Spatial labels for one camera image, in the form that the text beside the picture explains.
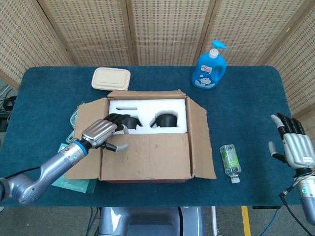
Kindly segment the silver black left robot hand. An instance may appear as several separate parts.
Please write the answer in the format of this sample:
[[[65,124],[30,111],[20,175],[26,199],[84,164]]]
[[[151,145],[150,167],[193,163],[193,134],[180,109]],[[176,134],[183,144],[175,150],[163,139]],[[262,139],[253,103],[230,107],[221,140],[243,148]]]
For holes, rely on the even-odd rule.
[[[123,151],[129,144],[116,146],[107,140],[117,131],[128,134],[128,128],[123,124],[130,115],[111,113],[103,119],[95,121],[82,132],[81,140],[78,141],[82,149],[88,153],[92,148],[104,148],[113,152]]]

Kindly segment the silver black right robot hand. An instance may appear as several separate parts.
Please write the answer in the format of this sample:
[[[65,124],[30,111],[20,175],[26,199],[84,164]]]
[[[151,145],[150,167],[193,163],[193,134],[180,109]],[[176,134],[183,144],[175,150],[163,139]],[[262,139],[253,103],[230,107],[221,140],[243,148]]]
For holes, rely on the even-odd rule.
[[[294,170],[315,168],[315,149],[302,123],[281,113],[271,115],[271,120],[276,124],[284,150],[284,154],[278,153],[275,144],[270,141],[268,148],[271,156]]]

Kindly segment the red cardboard box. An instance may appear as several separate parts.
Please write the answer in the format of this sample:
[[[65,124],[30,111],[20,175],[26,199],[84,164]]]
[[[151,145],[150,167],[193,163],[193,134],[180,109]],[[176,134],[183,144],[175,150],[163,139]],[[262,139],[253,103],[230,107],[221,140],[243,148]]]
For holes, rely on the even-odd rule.
[[[67,179],[99,179],[108,182],[184,182],[199,177],[215,179],[206,110],[177,91],[113,91],[105,98],[79,105],[75,138],[95,121],[105,118],[112,100],[184,99],[187,132],[115,134],[108,139],[123,151],[91,149],[66,173]]]

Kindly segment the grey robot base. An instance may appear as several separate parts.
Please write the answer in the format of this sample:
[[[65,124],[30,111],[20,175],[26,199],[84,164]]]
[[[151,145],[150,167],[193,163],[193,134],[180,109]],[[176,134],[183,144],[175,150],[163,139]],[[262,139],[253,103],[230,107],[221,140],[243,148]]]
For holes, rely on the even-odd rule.
[[[170,226],[174,236],[204,236],[199,206],[102,207],[97,236],[127,236],[130,225]]]

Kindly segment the white foam insert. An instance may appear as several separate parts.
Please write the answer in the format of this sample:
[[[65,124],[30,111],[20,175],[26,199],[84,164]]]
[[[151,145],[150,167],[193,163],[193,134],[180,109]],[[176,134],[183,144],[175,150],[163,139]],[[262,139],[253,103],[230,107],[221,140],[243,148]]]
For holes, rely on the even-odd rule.
[[[186,133],[187,117],[184,99],[154,99],[154,100],[112,100],[109,103],[109,113],[130,115],[137,118],[140,124],[130,128],[130,134],[160,134]],[[172,114],[176,116],[174,127],[152,125],[158,116]]]

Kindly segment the teal product box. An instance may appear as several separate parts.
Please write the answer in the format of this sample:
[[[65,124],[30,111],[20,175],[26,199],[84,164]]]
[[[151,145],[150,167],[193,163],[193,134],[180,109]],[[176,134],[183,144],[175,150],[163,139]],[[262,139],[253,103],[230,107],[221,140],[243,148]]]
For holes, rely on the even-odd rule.
[[[92,194],[96,183],[97,179],[66,179],[65,174],[63,174],[51,185],[76,192]]]

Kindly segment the clear bottle with green label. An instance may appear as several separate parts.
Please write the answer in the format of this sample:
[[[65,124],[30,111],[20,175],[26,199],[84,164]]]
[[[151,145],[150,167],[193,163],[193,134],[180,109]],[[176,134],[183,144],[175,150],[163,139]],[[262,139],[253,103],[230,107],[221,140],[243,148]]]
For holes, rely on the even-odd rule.
[[[233,144],[221,146],[220,154],[223,162],[224,172],[230,177],[231,183],[240,183],[239,174],[241,172],[241,166],[235,146]]]

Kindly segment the blue pump detergent bottle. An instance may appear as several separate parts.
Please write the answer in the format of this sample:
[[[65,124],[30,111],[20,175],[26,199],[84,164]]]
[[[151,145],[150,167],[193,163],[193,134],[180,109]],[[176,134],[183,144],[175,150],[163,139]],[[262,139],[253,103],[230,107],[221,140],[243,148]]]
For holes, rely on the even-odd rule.
[[[191,83],[201,89],[215,88],[226,71],[226,61],[219,49],[227,47],[219,40],[212,41],[212,49],[203,53],[197,60]]]

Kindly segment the clear plastic dustpan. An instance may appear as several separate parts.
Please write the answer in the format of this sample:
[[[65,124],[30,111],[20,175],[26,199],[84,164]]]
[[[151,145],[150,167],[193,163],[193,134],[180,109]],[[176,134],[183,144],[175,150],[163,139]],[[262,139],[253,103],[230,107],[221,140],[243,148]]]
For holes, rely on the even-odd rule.
[[[66,142],[69,144],[73,139],[74,139],[74,132],[75,132],[75,125],[76,125],[76,121],[77,121],[77,114],[78,114],[78,107],[75,109],[75,111],[72,113],[71,117],[70,117],[70,124],[72,127],[72,132],[68,135],[68,137],[66,138]]]

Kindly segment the black cup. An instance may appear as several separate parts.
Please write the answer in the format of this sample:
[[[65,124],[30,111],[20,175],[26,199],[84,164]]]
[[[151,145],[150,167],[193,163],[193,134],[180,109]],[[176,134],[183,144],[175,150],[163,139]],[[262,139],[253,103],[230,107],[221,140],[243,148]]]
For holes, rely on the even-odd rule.
[[[128,129],[136,129],[137,126],[142,127],[142,124],[138,118],[130,116],[124,117],[122,124],[125,125]]]
[[[150,124],[150,127],[176,127],[177,121],[178,115],[176,113],[156,114],[154,120]]]

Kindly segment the beige lidded food container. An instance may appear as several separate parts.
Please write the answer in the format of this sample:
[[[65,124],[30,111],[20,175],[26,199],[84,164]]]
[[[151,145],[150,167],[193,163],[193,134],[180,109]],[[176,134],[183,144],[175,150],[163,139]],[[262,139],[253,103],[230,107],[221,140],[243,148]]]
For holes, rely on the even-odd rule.
[[[92,77],[92,88],[99,90],[127,90],[131,73],[126,69],[99,67]]]

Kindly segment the white table leg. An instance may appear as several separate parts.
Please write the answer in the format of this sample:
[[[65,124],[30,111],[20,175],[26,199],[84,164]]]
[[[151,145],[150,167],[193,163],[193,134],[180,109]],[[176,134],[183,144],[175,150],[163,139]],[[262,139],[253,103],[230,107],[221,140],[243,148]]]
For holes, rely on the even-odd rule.
[[[212,222],[212,235],[217,236],[217,217],[216,217],[216,207],[211,206],[211,222]]]

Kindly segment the woven folding screen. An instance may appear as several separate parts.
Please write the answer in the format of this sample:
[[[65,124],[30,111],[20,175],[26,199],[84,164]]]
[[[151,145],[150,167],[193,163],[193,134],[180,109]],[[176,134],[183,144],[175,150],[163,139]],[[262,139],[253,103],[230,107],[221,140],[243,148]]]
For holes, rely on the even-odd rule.
[[[315,144],[315,0],[0,0],[0,114],[33,66],[271,65]]]

